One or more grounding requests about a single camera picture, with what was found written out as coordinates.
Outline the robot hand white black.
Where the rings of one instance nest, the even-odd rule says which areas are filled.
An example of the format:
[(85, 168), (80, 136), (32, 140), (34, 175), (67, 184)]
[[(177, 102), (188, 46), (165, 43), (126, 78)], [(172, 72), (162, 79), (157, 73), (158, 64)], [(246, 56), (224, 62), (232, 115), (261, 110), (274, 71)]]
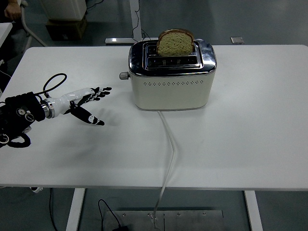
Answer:
[(111, 87), (84, 88), (65, 94), (60, 98), (47, 98), (44, 102), (49, 111), (45, 113), (45, 116), (55, 118), (60, 114), (72, 114), (87, 124), (103, 126), (104, 122), (84, 109), (82, 105), (92, 101), (99, 101), (110, 94), (111, 89)]

